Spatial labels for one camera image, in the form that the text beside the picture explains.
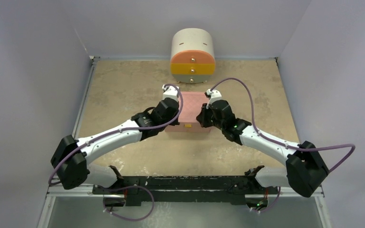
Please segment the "pink jewelry box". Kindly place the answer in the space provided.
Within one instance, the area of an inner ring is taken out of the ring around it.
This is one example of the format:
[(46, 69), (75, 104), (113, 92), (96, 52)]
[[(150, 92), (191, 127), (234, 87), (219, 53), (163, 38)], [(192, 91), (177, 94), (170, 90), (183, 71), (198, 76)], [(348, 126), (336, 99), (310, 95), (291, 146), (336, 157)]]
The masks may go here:
[(200, 114), (202, 104), (208, 102), (208, 98), (202, 92), (182, 92), (183, 108), (178, 117), (178, 125), (167, 126), (166, 132), (182, 133), (209, 133), (211, 128), (203, 128), (196, 120)]

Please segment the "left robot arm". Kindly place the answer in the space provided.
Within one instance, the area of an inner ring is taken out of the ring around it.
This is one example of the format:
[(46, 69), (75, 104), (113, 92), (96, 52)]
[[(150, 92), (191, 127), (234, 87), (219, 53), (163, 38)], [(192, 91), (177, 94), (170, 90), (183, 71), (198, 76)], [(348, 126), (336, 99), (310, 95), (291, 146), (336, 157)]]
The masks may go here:
[(178, 97), (166, 96), (156, 107), (149, 107), (102, 133), (79, 139), (72, 135), (63, 137), (50, 160), (59, 180), (54, 182), (50, 177), (49, 185), (61, 184), (64, 189), (71, 190), (90, 182), (104, 187), (110, 194), (118, 194), (123, 182), (116, 168), (96, 166), (93, 161), (120, 147), (156, 136), (167, 126), (175, 125), (180, 107)]

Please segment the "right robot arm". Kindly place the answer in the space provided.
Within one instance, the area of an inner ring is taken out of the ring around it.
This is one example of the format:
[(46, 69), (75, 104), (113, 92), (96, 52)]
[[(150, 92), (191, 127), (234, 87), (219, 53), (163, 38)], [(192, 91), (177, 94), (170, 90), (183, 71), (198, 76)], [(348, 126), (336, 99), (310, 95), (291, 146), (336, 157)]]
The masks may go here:
[(329, 170), (314, 144), (285, 141), (256, 130), (244, 119), (237, 118), (225, 100), (203, 103), (196, 117), (201, 127), (215, 127), (234, 143), (258, 150), (283, 164), (283, 168), (259, 167), (249, 173), (248, 188), (260, 193), (266, 187), (290, 187), (303, 197), (311, 197)]

